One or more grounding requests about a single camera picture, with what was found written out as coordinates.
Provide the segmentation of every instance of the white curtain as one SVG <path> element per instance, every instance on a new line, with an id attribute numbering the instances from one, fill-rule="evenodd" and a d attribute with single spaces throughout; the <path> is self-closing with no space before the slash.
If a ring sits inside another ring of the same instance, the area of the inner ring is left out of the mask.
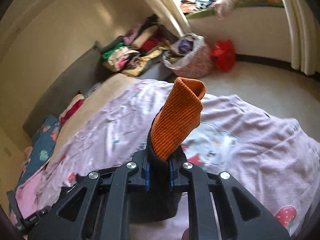
<path id="1" fill-rule="evenodd" d="M 173 0 L 145 0 L 160 18 L 160 22 L 179 36 L 190 33 L 191 28 L 186 17 Z"/>
<path id="2" fill-rule="evenodd" d="M 320 70 L 320 27 L 305 0 L 282 0 L 291 36 L 291 67 L 306 75 Z"/>

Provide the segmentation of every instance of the orange knit fabric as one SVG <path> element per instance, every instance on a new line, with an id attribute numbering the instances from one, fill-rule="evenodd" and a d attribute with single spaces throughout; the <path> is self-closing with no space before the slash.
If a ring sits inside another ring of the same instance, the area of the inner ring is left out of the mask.
<path id="1" fill-rule="evenodd" d="M 151 128 L 151 143 L 156 155 L 167 160 L 189 133 L 199 126 L 205 94 L 204 84 L 178 77 Z"/>

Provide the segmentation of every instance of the lavender blanket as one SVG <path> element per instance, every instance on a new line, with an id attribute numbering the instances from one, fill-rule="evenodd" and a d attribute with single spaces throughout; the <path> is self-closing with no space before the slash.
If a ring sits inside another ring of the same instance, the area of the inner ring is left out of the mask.
<path id="1" fill-rule="evenodd" d="M 143 149 L 153 118 L 172 84 L 143 80 L 100 109 L 61 151 L 41 183 L 38 208 L 54 204 L 75 174 L 121 165 Z M 297 233 L 319 186 L 320 144 L 295 119 L 279 119 L 238 96 L 205 95 L 202 123 L 182 143 L 187 158 L 203 169 L 230 172 L 281 223 Z M 130 239 L 181 239 L 188 227 L 187 196 L 176 217 L 130 225 Z"/>

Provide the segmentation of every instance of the laundry basket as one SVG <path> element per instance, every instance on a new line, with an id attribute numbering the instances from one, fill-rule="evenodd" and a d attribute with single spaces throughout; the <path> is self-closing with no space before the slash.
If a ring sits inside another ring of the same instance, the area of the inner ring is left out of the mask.
<path id="1" fill-rule="evenodd" d="M 212 71 L 214 63 L 210 57 L 210 48 L 205 43 L 204 37 L 194 33 L 186 34 L 184 37 L 186 36 L 193 37 L 193 49 L 174 63 L 167 60 L 171 52 L 166 51 L 163 54 L 164 65 L 180 77 L 199 78 L 208 75 Z M 172 44 L 172 47 L 177 47 L 184 37 Z"/>

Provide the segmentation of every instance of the beige wall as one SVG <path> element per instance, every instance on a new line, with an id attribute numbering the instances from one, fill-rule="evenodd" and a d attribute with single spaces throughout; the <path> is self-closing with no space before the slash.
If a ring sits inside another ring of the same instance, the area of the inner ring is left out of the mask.
<path id="1" fill-rule="evenodd" d="M 13 190 L 22 171 L 23 154 L 0 127 L 0 204 L 8 214 L 6 192 Z"/>
<path id="2" fill-rule="evenodd" d="M 188 20 L 191 30 L 209 45 L 231 39 L 236 53 L 291 62 L 289 25 L 284 8 L 237 8 L 223 20 L 217 16 Z"/>
<path id="3" fill-rule="evenodd" d="M 26 6 L 27 0 L 15 0 L 0 22 L 6 28 L 1 30 L 0 126 L 20 150 L 30 144 L 22 125 L 52 82 L 96 40 L 107 45 L 152 14 L 144 0 L 30 1 Z M 24 16 L 17 20 L 14 10 Z"/>

